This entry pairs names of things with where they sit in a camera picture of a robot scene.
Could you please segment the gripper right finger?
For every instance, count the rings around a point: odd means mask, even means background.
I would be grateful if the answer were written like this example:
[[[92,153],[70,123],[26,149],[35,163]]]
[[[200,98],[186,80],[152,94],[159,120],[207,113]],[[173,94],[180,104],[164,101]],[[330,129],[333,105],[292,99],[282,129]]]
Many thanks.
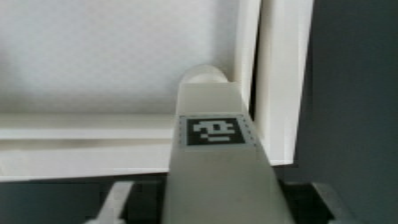
[[[354,218],[353,213],[349,212],[331,186],[323,183],[314,183],[312,187],[331,214],[331,219],[326,224],[362,224],[362,221]]]

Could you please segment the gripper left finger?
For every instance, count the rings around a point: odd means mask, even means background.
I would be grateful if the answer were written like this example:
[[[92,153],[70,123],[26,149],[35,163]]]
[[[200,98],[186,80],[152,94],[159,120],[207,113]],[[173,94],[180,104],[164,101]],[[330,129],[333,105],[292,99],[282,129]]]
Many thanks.
[[[113,183],[97,216],[83,224],[125,224],[120,213],[132,188],[132,181],[118,181]]]

